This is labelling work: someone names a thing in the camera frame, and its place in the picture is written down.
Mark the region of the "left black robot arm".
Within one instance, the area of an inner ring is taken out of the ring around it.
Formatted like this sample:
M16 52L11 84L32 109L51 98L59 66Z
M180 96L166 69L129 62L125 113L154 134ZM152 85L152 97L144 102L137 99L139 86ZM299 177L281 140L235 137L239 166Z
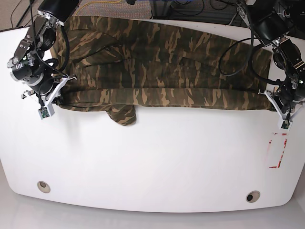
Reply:
M262 47L271 46L274 63L285 72L286 78L283 81L263 78L253 69L253 58L248 59L248 66L257 79L278 87L275 91L265 91L264 94L281 119L290 122L296 116L293 109L303 103L305 98L305 62L301 53L287 37L289 28L274 10L274 0L257 0L252 5L238 0L236 4L251 35L260 41L260 45L255 46L251 54L254 55Z

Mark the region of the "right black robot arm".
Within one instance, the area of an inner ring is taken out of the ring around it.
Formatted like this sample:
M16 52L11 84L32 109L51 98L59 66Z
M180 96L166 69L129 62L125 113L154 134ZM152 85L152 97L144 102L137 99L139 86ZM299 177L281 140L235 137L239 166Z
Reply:
M44 0L38 7L37 18L31 18L31 25L26 36L20 41L14 55L10 58L7 67L15 81L23 81L37 95L41 106L44 106L43 96L54 90L58 74L66 78L63 70L67 66L70 46L64 23L79 6L78 0ZM56 31L60 30L65 41L65 60L61 67L55 58L43 60L44 53L56 41Z

